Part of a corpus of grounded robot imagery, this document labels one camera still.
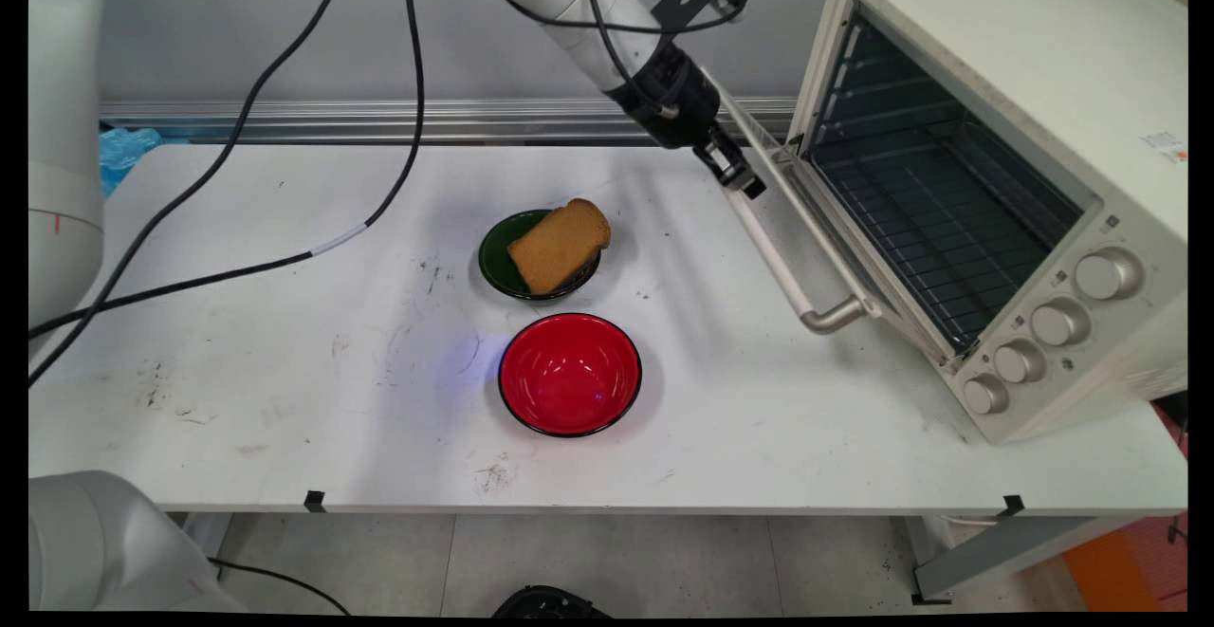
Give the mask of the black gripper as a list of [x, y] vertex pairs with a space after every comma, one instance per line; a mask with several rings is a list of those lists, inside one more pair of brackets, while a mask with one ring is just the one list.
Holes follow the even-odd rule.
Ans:
[[716, 87], [676, 43], [662, 41], [632, 81], [612, 87], [607, 97], [660, 147], [692, 148], [724, 190], [751, 200], [766, 191], [745, 153], [716, 122]]

